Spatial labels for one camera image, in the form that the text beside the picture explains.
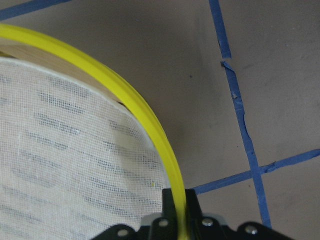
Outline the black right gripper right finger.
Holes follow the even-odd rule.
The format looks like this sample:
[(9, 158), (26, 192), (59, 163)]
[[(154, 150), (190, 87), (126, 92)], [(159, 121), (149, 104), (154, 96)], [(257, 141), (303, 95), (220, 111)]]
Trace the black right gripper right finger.
[(190, 225), (198, 225), (203, 217), (203, 213), (194, 189), (186, 189), (186, 216)]

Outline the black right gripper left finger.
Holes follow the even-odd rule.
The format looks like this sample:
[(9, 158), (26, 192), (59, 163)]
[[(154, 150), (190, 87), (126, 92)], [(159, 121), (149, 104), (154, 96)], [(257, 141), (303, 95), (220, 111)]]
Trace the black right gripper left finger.
[(161, 216), (171, 224), (177, 225), (177, 212), (171, 188), (165, 188), (162, 190)]

